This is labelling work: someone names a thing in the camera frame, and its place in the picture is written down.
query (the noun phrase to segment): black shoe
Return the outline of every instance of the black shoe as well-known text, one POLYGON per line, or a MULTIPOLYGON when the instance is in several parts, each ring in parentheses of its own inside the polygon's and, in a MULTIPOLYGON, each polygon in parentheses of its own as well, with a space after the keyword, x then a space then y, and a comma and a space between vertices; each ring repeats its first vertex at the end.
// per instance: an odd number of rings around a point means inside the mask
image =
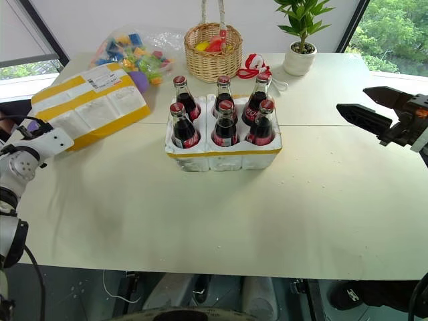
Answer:
POLYGON ((337 310, 345 311, 356 308, 362 304, 362 300, 352 285, 354 282, 336 284, 328 298, 330 305, 337 310))

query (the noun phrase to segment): white plant pot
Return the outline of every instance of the white plant pot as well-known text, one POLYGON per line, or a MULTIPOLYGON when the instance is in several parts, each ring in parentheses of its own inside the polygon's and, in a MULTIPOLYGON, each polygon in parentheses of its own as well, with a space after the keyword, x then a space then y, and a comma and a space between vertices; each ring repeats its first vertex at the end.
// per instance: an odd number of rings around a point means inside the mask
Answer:
POLYGON ((312 67, 317 50, 316 50, 316 47, 314 46, 315 48, 314 52, 309 53, 307 55, 302 55, 301 53, 297 53, 292 49, 292 45, 294 45, 296 42, 292 43, 290 45, 290 48, 288 48, 288 52, 286 53, 286 58, 284 59, 282 67, 290 75, 303 76, 312 67))

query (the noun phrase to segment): basket handle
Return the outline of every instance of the basket handle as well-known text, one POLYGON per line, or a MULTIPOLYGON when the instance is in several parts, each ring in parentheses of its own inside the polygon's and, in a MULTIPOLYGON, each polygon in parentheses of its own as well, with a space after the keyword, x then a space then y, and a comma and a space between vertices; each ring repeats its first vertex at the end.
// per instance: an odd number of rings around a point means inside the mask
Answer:
MULTIPOLYGON (((227 38, 227 26, 225 23, 225 4, 223 0, 219 1, 219 11, 220 11, 220 37, 221 37, 221 51, 225 53, 226 50, 226 38, 227 38)), ((202 0, 201 3, 202 18, 201 24, 207 23, 207 0, 202 0)))

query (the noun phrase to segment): wicker basket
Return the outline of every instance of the wicker basket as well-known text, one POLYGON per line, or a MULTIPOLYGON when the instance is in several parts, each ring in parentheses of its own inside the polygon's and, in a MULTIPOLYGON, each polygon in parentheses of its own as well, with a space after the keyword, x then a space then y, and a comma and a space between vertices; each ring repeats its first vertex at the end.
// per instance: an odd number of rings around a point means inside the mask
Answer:
POLYGON ((190 29, 185 36, 187 68, 204 82, 216 82, 218 76, 234 77, 242 63, 242 38, 232 26, 224 24, 223 0, 219 0, 221 23, 206 22, 206 0, 202 0, 202 22, 190 29), (205 52, 195 49, 202 41, 209 41, 221 30, 227 30, 221 51, 205 52))

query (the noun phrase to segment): potted plant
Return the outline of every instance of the potted plant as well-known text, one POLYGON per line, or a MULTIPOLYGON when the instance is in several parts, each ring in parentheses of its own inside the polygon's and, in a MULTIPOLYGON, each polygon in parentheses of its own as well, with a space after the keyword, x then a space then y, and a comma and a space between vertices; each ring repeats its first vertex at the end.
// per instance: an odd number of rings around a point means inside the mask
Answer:
POLYGON ((275 0, 280 4, 276 11, 281 11, 288 16, 290 25, 279 25, 278 27, 290 34, 300 38, 291 44, 283 63, 284 70, 293 76, 306 74, 314 62, 317 53, 315 45, 306 41, 309 35, 327 28, 322 20, 314 22, 317 15, 329 12, 334 8, 325 7, 329 0, 275 0))

